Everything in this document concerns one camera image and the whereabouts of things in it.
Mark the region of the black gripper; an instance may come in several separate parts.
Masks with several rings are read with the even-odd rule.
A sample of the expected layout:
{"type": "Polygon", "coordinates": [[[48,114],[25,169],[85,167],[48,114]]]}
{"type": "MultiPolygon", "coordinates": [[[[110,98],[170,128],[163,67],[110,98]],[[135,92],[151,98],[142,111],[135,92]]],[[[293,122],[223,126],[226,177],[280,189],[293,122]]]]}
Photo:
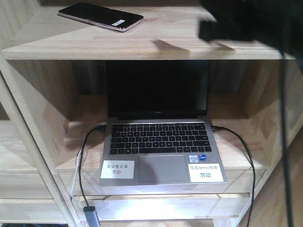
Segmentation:
{"type": "Polygon", "coordinates": [[[199,38],[205,41],[235,40],[281,43],[284,14],[273,0],[200,0],[215,21],[200,20],[199,38]]]}

